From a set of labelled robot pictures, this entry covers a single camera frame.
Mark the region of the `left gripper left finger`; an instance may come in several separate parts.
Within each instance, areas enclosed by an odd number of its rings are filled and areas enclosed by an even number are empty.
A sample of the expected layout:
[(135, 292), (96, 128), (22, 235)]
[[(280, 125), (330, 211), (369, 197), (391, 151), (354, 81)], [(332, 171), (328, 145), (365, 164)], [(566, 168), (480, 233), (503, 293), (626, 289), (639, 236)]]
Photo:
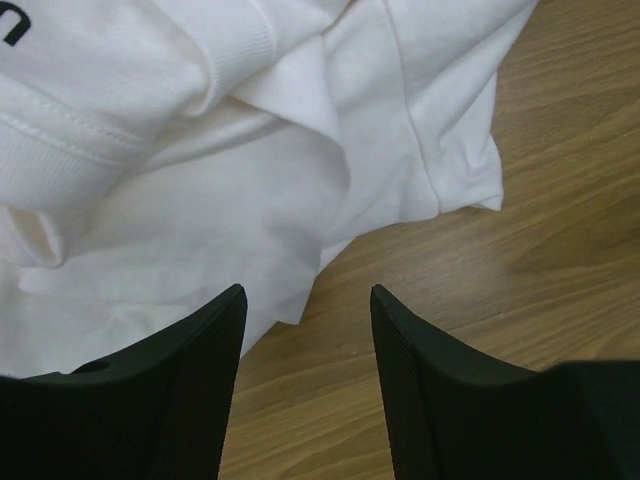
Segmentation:
[(233, 285), (111, 355), (1, 381), (5, 479), (214, 479), (247, 315)]

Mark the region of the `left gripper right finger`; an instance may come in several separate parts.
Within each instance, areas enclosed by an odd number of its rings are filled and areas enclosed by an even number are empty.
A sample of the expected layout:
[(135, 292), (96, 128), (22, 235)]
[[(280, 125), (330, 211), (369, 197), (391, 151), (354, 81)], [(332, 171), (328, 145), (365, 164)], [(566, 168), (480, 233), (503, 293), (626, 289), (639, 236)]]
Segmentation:
[(536, 372), (487, 355), (370, 296), (398, 479), (635, 479), (639, 364), (569, 361)]

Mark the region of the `white t shirt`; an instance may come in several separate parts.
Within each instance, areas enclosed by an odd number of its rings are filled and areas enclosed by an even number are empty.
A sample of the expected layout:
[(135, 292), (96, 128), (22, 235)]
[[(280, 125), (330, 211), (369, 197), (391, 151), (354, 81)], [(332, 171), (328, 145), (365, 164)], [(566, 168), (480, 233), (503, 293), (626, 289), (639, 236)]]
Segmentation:
[(1, 371), (126, 347), (232, 284), (243, 345), (379, 228), (497, 210), (532, 1), (5, 1)]

